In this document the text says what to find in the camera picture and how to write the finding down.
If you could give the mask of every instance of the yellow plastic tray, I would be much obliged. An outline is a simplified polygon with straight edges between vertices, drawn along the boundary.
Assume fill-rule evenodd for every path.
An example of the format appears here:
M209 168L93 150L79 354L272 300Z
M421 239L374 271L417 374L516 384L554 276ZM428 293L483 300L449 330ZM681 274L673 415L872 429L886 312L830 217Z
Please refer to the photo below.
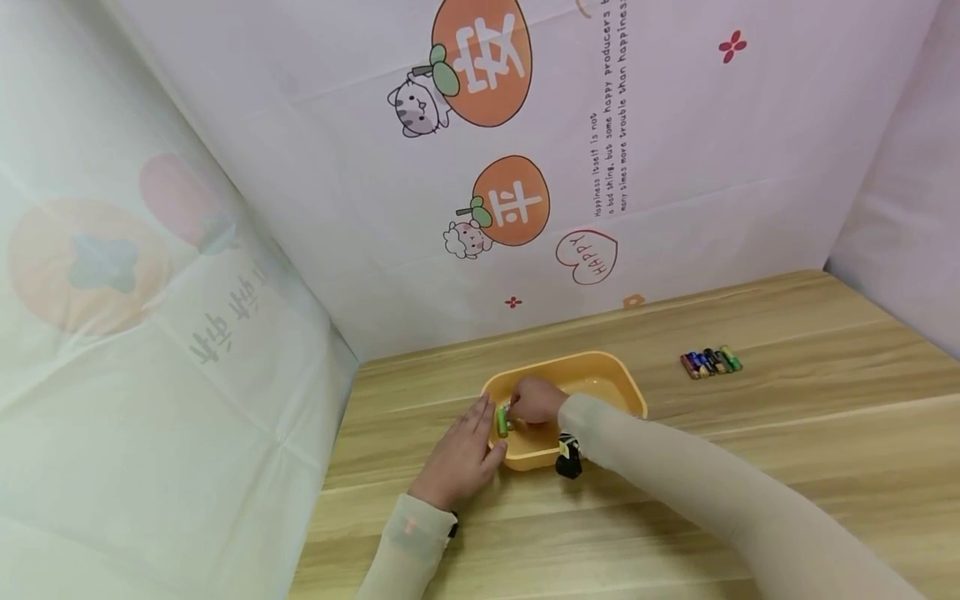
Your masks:
M598 350L581 352L494 375L483 391L499 407L521 377L534 375L553 383L567 394L589 394L641 419L647 418L647 403L627 367L616 356ZM490 447L499 440L496 419L491 423ZM515 422L507 436L507 457L503 464L513 470L551 467L560 454L560 426L557 423L528 425Z

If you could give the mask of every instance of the fabric wall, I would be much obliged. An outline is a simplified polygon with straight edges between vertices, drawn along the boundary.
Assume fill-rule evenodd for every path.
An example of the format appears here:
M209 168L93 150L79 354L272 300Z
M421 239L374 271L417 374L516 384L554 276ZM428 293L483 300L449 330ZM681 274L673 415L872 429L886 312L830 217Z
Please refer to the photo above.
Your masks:
M823 267L937 4L111 0L362 358Z
M960 358L958 31L944 0L829 268Z
M282 597L355 358L99 3L0 73L0 597Z

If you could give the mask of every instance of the green leaf illustration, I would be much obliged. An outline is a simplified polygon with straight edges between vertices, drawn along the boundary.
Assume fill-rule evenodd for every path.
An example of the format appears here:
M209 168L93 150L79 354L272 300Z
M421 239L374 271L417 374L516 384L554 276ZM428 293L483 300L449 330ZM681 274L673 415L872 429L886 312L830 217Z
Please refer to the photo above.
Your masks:
M443 62L446 60L446 48L443 44L436 44L433 48L430 48L430 64L431 66L437 64L438 62Z
M444 96L452 98L460 93L460 79L450 65L438 62L433 65L433 84Z
M473 220L476 221L477 225L481 228L488 228L493 225L493 217L490 216L490 212L483 206L474 208L470 216L473 217Z

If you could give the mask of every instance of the wooden table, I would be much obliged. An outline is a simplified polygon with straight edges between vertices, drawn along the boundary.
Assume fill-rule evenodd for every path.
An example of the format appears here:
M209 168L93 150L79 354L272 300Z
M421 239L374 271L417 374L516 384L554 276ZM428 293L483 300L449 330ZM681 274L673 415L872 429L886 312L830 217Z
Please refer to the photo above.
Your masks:
M679 354L720 344L744 371L690 380ZM396 496L490 375L586 349L627 364L651 420L812 499L929 598L960 598L960 366L820 272L365 365L290 597L352 597ZM596 466L502 469L462 522L427 598L758 597L733 553Z

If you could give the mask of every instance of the beige arm sleeve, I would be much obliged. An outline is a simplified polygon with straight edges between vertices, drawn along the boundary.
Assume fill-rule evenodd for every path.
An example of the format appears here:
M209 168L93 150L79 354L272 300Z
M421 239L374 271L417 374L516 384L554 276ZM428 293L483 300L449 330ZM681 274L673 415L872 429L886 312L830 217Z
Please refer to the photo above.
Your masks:
M731 546L767 600L923 599L812 502L719 446L584 395L560 425L593 463Z
M420 600L456 522L453 514L403 494L383 528L357 600Z

